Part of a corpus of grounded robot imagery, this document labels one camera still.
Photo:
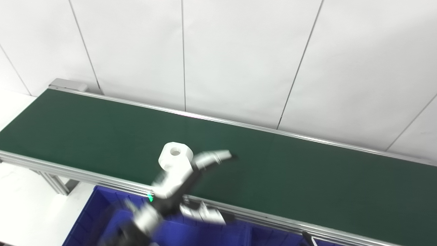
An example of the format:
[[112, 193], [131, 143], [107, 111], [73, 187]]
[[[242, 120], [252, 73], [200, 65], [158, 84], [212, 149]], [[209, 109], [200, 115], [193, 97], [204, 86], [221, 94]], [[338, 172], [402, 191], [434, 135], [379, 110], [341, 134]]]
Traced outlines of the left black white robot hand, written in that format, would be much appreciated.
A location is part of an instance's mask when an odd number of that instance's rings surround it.
[[207, 170], [232, 159], [234, 155], [229, 150], [216, 150], [198, 153], [192, 160], [178, 163], [175, 168], [164, 172], [161, 182], [153, 184], [152, 206], [164, 217], [180, 212], [186, 218], [204, 223], [224, 225], [234, 222], [236, 218], [233, 214], [208, 207], [204, 202], [192, 207], [184, 201], [184, 196], [195, 187]]

